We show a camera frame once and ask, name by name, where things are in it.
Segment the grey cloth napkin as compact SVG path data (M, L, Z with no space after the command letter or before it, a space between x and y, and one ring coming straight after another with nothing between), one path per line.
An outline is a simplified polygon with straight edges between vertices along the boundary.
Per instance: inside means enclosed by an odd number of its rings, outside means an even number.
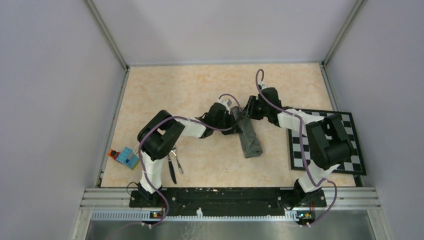
M243 116L243 113L237 106L231 108L231 113L235 119L241 117L237 125L240 128L239 139L244 157L249 159L261 156L263 149L257 138L251 119Z

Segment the silver fork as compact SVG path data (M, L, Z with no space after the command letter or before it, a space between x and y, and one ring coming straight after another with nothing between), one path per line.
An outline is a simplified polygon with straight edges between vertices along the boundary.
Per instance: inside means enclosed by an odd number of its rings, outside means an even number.
M180 173L181 175L183 175L183 174L184 174L184 170L183 170L182 165L181 165L181 163L180 163L180 161L179 161L179 159L178 159L177 148L176 148L176 147L174 147L174 148L171 150L171 152L172 152L172 154L173 154L173 155L174 155L174 157L175 157L175 160L176 160L176 163L177 163L177 167L178 167L178 171L179 171L179 173Z

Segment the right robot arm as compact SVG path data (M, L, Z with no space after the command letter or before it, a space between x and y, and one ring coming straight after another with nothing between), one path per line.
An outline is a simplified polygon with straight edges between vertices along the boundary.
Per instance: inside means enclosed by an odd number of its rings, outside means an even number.
M305 174L298 178L290 200L293 205L307 206L318 194L329 175L354 154L354 147L338 114L315 116L300 109L282 106L274 87L263 88L257 96L251 95L243 109L250 119L268 121L299 135L300 159L310 162Z

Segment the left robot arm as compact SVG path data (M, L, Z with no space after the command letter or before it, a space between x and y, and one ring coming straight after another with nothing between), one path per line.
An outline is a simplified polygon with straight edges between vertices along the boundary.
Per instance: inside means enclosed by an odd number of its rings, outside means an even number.
M138 156L142 165L142 177L137 184L141 200L149 207L160 202L162 167L180 137L205 139L214 132L223 135L240 133L239 122L225 103L215 102L202 116L189 118L159 111L138 133Z

